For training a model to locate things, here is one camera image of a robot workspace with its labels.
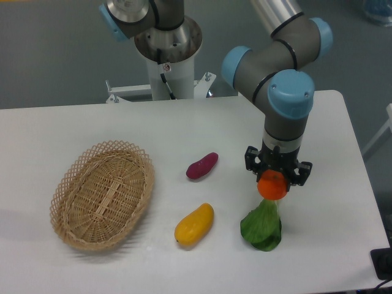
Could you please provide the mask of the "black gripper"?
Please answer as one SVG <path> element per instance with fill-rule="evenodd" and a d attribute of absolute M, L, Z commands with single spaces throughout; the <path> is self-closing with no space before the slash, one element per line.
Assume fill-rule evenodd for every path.
<path fill-rule="evenodd" d="M 274 150 L 262 146 L 261 151 L 253 146 L 248 146 L 244 155 L 246 170 L 256 176 L 256 182 L 267 170 L 280 172 L 287 180 L 287 192 L 292 186 L 304 186 L 311 174 L 313 164 L 311 162 L 298 161 L 299 149 L 281 153 L 278 147 Z"/>

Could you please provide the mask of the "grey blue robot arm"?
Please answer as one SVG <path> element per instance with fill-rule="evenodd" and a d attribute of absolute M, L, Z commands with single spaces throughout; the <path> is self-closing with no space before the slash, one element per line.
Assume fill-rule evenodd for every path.
<path fill-rule="evenodd" d="M 292 186 L 302 186 L 312 164 L 298 153 L 315 86 L 301 68 L 324 56 L 333 44 L 330 26 L 308 18 L 296 1 L 253 1 L 252 5 L 272 38 L 262 51 L 239 46 L 222 63 L 224 80 L 265 115 L 260 149 L 248 147 L 247 170 L 257 177 L 265 198 L 279 197 Z M 105 1 L 99 7 L 117 40 L 133 39 L 151 65 L 149 83 L 154 100 L 194 97 L 192 63 L 202 44 L 198 24 L 184 13 L 182 1 Z"/>

